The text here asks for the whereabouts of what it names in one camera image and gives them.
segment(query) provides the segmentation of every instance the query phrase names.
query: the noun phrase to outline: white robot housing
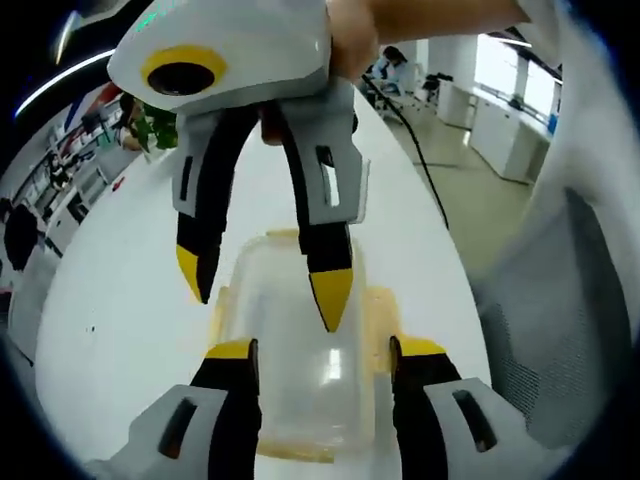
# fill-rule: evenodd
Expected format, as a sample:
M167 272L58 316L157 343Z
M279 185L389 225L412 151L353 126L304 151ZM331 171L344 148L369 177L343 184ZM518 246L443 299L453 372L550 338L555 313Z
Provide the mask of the white robot housing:
M156 0L107 69L149 105L193 115L311 95L330 47L325 0Z

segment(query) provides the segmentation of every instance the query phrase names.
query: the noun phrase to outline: ceiling light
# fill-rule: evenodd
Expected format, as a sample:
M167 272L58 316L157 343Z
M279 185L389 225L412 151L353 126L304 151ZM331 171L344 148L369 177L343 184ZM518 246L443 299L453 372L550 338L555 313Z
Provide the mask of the ceiling light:
M510 38L498 38L498 37L493 37L493 38L495 38L496 40L502 43L508 43L510 45L520 45L521 47L531 48L531 44L528 42L521 42L520 40L512 40Z
M56 49L56 65L60 63L60 59L62 58L62 52L67 46L67 42L69 41L69 36L71 34L71 30L73 27L73 23L75 22L78 14L74 11L69 14L67 21L64 23L64 27L62 27L62 32L60 33L60 40L58 41L58 48Z
M78 63L77 65L74 65L73 67L65 70L64 72L59 73L58 75L53 77L51 80L49 80L47 83L42 85L35 92L33 92L31 95L29 95L29 98L27 98L24 102L22 102L22 105L20 105L18 107L18 109L16 110L16 113L13 115L13 118L16 118L18 115L20 115L20 112L22 112L22 110L27 108L31 104L31 102L33 102L36 98L38 98L44 92L49 90L52 86L54 86L56 83L58 83L63 78L68 77L72 73L77 72L78 70L86 67L87 65L91 65L92 63L97 62L98 60L102 60L103 58L110 57L111 55L113 55L113 52L115 52L115 51L116 50L114 48L113 50L109 50L107 52L99 53L98 55L96 55L94 57L87 58L86 60Z

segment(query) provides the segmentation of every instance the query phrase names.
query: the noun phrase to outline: window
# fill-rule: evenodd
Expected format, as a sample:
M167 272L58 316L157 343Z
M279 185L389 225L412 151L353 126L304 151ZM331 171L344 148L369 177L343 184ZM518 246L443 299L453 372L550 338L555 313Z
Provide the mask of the window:
M551 114L554 88L553 77L535 63L529 62L524 103L548 117Z
M513 95L518 74L518 54L504 43L487 35L478 36L476 83Z

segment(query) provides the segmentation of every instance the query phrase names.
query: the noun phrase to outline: white desk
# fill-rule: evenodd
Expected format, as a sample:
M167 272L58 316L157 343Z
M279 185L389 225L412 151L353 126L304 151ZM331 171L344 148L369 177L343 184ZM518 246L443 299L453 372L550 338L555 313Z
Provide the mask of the white desk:
M384 122L356 97L355 143L372 163L367 216L352 234L368 283L393 289L406 333L435 339L462 376L489 383L471 290L438 209ZM83 222L47 300L37 388L51 423L83 461L121 448L130 422L171 386L188 383L207 349L213 306L195 302L175 258L173 163L139 158L125 170L121 188ZM264 145L257 129L238 162L229 219L214 298L245 242L296 226L284 151ZM296 478L335 474L328 465L260 457L257 478L285 478L291 469Z

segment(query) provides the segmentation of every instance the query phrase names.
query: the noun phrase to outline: rectangular slot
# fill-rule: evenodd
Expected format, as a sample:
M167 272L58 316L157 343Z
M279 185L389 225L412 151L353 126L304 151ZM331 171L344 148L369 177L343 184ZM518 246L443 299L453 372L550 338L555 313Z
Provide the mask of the rectangular slot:
M336 176L331 149L323 145L317 146L316 157L322 170L325 202L327 205L337 207L340 205L340 193L338 191L338 178Z
M193 157L189 155L184 160L184 168L182 169L182 182L180 183L180 200L183 202L187 199L187 191L189 190L189 176L191 175L191 165Z
M327 203L332 207L340 205L340 193L338 192L338 179L336 178L336 169L322 165L324 170L323 177L326 179L325 189Z
M158 452L168 458L180 457L180 449L189 423L196 412L196 406L187 398L180 402L160 439Z
M487 452L495 447L497 443L496 436L473 395L466 390L458 390L453 393L453 398L467 421L467 425L469 425L473 441L476 444L476 450L478 452Z

